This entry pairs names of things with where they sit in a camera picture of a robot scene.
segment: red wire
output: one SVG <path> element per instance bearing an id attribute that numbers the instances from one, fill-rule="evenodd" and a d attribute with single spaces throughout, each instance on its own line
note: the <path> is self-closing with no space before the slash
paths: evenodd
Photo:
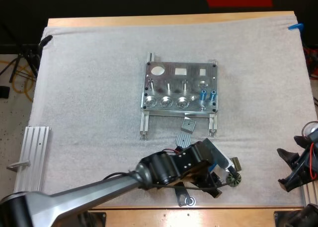
<path id="1" fill-rule="evenodd" d="M 174 149 L 164 149 L 164 150 L 170 150 L 170 151 L 173 151 L 174 153 L 178 154 L 179 152 L 177 150 L 174 150 Z"/>
<path id="2" fill-rule="evenodd" d="M 312 143 L 310 146 L 310 155 L 309 155 L 310 168 L 309 168 L 309 171 L 310 171 L 310 177 L 312 178 L 312 180 L 315 180 L 317 178 L 317 174 L 315 173 L 315 175 L 313 176 L 313 170 L 312 170 L 313 152 L 314 152 L 314 143 Z"/>

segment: gear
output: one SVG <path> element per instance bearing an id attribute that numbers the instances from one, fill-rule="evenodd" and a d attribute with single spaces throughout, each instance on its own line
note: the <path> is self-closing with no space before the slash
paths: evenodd
<path id="1" fill-rule="evenodd" d="M 236 187 L 240 184 L 240 182 L 242 181 L 242 177 L 240 176 L 240 174 L 238 173 L 237 178 L 234 178 L 234 176 L 229 173 L 228 177 L 227 177 L 227 183 L 229 184 L 229 186 L 231 187 Z"/>

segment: square hole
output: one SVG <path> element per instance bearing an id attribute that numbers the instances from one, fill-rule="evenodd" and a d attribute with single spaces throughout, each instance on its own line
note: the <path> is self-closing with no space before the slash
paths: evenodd
<path id="1" fill-rule="evenodd" d="M 207 75 L 207 71 L 205 69 L 200 69 L 200 75 L 201 76 L 206 76 Z"/>
<path id="2" fill-rule="evenodd" d="M 174 71 L 175 75 L 179 76 L 186 76 L 187 75 L 187 69 L 186 68 L 176 68 Z"/>

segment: black background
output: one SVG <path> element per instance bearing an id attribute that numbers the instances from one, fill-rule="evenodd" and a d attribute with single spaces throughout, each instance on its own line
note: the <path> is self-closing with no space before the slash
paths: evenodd
<path id="1" fill-rule="evenodd" d="M 273 0 L 273 7 L 209 8 L 206 0 L 0 0 L 1 21 L 22 44 L 40 41 L 48 18 L 194 14 L 293 10 L 307 45 L 318 44 L 318 0 Z M 0 28 L 0 53 L 14 52 L 14 42 Z"/>

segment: wooden table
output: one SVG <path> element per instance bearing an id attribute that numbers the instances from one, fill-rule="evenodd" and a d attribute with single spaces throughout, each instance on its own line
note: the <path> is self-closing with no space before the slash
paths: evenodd
<path id="1" fill-rule="evenodd" d="M 186 14 L 163 16 L 51 18 L 48 26 L 96 27 L 128 25 L 169 25 L 224 22 L 269 16 L 294 15 L 292 11 Z M 284 207 L 254 208 L 110 208 L 96 207 L 107 213 L 108 227 L 274 227 L 274 211 L 292 211 Z"/>

